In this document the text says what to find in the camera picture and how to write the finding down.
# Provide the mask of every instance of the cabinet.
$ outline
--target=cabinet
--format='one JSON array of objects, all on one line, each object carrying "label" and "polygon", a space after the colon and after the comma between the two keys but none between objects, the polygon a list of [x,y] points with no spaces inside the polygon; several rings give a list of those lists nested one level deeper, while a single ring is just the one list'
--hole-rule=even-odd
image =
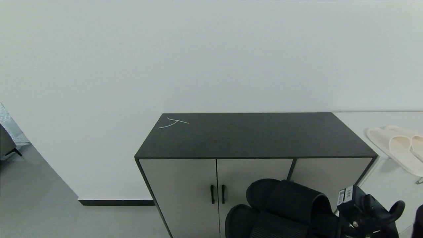
[{"label": "cabinet", "polygon": [[291,163],[292,159],[140,161],[173,238],[215,238],[219,233],[224,238],[219,224],[225,227],[233,206],[248,204],[248,186],[261,178],[286,179]]},{"label": "cabinet", "polygon": [[143,160],[141,164],[173,238],[216,238],[220,231],[215,160]]},{"label": "cabinet", "polygon": [[291,177],[335,205],[376,157],[332,113],[165,113],[135,161],[171,237],[225,238],[254,181]]},{"label": "cabinet", "polygon": [[401,233],[414,223],[416,210],[423,204],[423,184],[416,184],[419,179],[398,166],[394,160],[383,159],[375,165],[360,187],[388,210],[398,200],[405,202],[404,213],[396,221],[398,233]]}]

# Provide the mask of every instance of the baseboard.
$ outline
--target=baseboard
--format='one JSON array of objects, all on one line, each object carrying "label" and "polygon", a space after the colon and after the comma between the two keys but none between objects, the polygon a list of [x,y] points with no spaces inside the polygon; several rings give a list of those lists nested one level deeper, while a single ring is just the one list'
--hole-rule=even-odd
[{"label": "baseboard", "polygon": [[84,206],[154,206],[153,200],[79,200]]}]

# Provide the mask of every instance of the black handle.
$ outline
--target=black handle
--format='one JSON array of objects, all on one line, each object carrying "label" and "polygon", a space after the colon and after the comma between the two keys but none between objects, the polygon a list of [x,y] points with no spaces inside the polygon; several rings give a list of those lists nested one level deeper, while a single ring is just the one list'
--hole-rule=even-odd
[{"label": "black handle", "polygon": [[222,204],[225,204],[225,186],[222,185]]},{"label": "black handle", "polygon": [[214,186],[213,185],[210,186],[210,191],[211,191],[211,203],[214,204]]}]

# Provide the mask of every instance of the label sticker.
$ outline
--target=label sticker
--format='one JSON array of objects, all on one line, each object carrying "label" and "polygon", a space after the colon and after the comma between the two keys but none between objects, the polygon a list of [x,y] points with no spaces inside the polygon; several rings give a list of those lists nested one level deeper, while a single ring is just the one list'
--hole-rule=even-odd
[{"label": "label sticker", "polygon": [[340,204],[342,204],[344,194],[345,194],[345,189],[342,189],[341,191],[339,191],[338,202],[336,203],[337,206],[339,206]]},{"label": "label sticker", "polygon": [[345,189],[345,199],[344,202],[349,202],[352,200],[352,190],[353,190],[353,186],[347,187]]}]

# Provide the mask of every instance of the gray floor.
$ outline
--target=gray floor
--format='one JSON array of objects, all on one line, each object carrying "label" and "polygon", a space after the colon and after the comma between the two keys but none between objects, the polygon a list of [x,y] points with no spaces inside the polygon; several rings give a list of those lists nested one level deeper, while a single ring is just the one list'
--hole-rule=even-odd
[{"label": "gray floor", "polygon": [[33,146],[0,168],[1,238],[168,238],[155,207],[82,206]]}]

